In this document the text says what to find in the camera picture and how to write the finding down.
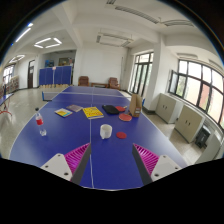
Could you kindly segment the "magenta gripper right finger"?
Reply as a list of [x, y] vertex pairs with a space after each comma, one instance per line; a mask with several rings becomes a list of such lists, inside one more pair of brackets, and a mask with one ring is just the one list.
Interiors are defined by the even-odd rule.
[[134, 143], [132, 154], [143, 185], [148, 185], [182, 169], [182, 157], [174, 147], [151, 151]]

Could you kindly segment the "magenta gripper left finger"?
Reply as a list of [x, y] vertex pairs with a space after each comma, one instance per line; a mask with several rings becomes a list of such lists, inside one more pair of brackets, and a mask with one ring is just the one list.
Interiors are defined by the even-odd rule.
[[77, 185], [80, 184], [91, 154], [91, 144], [87, 143], [66, 153], [57, 153], [41, 168]]

